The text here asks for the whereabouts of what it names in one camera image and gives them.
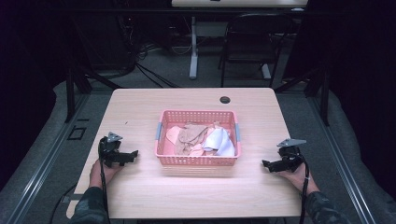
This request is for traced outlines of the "person's right hand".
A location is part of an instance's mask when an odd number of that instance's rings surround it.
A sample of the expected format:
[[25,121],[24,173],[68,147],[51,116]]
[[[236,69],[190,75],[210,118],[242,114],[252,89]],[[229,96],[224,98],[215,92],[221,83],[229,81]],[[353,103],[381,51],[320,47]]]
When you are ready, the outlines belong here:
[[279,176],[282,176],[286,179],[289,180],[289,182],[297,188],[297,190],[302,191],[304,188],[304,182],[307,180],[307,188],[306,188],[306,195],[309,195],[312,192],[319,191],[319,188],[317,184],[315,183],[315,180],[312,175],[309,175],[309,177],[305,176],[305,172],[307,171],[307,168],[305,167],[305,164],[301,164],[294,172],[290,171],[282,171],[278,172],[277,174]]

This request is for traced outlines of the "white desk with legs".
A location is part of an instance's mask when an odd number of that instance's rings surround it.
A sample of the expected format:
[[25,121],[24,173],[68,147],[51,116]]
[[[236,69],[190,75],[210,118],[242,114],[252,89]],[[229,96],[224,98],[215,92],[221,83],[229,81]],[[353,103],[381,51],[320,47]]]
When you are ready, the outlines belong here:
[[[308,0],[172,0],[173,7],[182,8],[289,8],[290,10],[303,11]],[[190,79],[197,78],[198,49],[197,36],[220,36],[220,31],[225,30],[224,22],[203,22],[191,18],[191,67]]]

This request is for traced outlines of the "pink plastic basket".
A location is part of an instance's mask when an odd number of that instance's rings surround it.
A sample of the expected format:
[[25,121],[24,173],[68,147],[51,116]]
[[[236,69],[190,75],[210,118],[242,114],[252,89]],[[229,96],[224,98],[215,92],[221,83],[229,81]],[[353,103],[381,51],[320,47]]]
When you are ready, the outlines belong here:
[[[216,156],[216,150],[205,151],[202,156],[182,156],[175,154],[175,144],[166,138],[166,132],[173,126],[181,129],[188,123],[201,124],[208,127],[205,139],[216,128],[225,129],[233,142],[233,157]],[[240,132],[237,116],[230,110],[164,110],[158,123],[156,133],[155,155],[165,165],[190,166],[233,166],[241,155]]]

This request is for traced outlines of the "small pink cloth piece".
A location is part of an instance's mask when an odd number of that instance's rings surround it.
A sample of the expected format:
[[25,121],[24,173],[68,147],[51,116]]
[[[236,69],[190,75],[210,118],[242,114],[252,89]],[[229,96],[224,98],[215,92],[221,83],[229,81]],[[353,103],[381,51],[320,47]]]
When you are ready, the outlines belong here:
[[201,144],[197,144],[191,148],[190,156],[202,156],[205,153]]

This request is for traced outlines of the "white cloth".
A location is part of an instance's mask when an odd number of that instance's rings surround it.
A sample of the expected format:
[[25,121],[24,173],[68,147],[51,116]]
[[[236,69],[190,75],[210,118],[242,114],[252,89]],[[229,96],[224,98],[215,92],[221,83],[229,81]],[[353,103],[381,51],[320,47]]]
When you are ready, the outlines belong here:
[[223,128],[216,128],[207,136],[203,148],[205,151],[216,150],[215,155],[221,157],[233,157],[235,148],[230,135]]

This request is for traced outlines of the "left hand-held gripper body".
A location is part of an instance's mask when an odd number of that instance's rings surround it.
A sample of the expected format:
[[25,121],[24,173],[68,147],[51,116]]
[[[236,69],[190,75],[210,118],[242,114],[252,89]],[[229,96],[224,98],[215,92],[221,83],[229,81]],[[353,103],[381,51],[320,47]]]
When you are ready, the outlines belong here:
[[98,145],[99,159],[104,164],[111,168],[113,163],[118,163],[123,166],[129,159],[127,153],[119,152],[121,136],[109,132],[107,136],[104,136]]

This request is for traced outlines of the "black folding chair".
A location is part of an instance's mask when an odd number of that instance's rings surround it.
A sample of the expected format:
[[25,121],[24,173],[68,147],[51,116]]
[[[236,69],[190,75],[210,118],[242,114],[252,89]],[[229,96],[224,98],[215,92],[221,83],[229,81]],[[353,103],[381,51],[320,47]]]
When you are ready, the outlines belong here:
[[293,20],[280,13],[244,13],[231,19],[224,33],[218,69],[220,86],[227,79],[226,63],[266,64],[273,66],[269,86],[272,86],[282,50],[283,39],[291,33]]

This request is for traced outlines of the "person's left hand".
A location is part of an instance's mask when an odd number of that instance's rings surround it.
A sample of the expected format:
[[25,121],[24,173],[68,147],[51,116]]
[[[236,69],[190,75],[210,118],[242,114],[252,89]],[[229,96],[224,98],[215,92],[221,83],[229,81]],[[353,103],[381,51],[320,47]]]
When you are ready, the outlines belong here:
[[97,160],[91,168],[89,187],[97,187],[101,189],[103,187],[101,174],[104,174],[106,183],[108,184],[121,169],[122,166],[117,164],[107,167]]

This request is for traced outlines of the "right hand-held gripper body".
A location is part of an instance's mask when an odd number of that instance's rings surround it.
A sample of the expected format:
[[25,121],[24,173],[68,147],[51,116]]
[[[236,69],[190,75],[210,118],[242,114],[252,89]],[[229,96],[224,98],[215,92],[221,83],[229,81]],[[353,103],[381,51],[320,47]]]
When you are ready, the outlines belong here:
[[304,156],[298,146],[305,143],[306,141],[302,139],[287,138],[277,144],[278,154],[286,164],[286,170],[294,172],[304,162]]

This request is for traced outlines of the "tan sheer stocking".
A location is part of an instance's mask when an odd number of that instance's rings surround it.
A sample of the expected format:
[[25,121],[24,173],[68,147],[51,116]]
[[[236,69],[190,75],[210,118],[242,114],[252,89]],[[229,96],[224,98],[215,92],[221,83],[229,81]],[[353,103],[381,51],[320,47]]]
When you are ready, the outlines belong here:
[[188,123],[177,135],[175,154],[187,156],[195,149],[201,148],[207,134],[208,127],[201,124]]

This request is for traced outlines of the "black metal stand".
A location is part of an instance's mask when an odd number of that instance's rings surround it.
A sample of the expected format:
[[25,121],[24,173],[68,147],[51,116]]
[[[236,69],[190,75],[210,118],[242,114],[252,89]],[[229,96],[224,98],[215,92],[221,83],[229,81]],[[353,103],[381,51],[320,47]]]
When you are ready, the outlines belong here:
[[111,90],[120,89],[120,85],[100,76],[92,69],[91,61],[82,43],[81,34],[79,33],[75,20],[72,17],[66,17],[64,22],[64,57],[68,67],[65,80],[67,99],[65,123],[67,123],[76,113],[75,88],[78,88],[83,94],[90,94],[92,92],[92,85],[88,77],[99,81]]
[[319,104],[319,116],[326,126],[329,126],[328,121],[328,108],[329,108],[329,93],[330,93],[330,66],[326,63],[322,63],[317,67],[314,67],[307,73],[293,78],[286,84],[281,85],[275,89],[276,93],[281,93],[297,85],[301,81],[307,80],[308,83],[304,89],[304,95],[306,97],[315,97],[320,91],[320,104]]

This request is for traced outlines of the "aluminium frame rail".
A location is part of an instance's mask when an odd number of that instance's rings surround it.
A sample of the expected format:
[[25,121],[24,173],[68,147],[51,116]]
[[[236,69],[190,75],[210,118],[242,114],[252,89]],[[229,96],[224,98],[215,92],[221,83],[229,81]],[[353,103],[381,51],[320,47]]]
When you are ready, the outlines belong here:
[[316,99],[308,98],[307,102],[314,113],[314,116],[320,126],[320,129],[324,132],[327,143],[330,146],[330,153],[336,166],[336,169],[342,178],[347,194],[352,201],[356,213],[361,221],[361,224],[377,224],[372,211],[370,210],[361,188],[358,186],[351,170],[347,164],[344,154],[339,147],[330,126],[326,126],[319,113],[319,105]]
[[95,97],[81,95],[77,112],[64,122],[58,101],[16,173],[0,191],[0,224],[67,224],[66,211],[92,145],[100,118]]

